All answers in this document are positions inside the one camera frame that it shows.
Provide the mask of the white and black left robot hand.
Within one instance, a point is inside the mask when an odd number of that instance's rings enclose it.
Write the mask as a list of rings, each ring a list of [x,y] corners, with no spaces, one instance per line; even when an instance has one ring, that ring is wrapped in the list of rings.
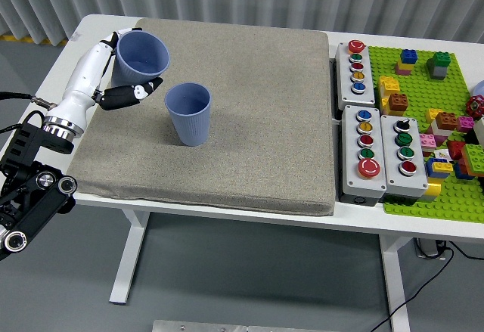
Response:
[[[166,45],[140,28],[113,32],[78,61],[62,100],[50,109],[43,128],[62,129],[79,137],[87,127],[87,110],[98,104],[117,110],[139,104],[163,82],[169,67]]]

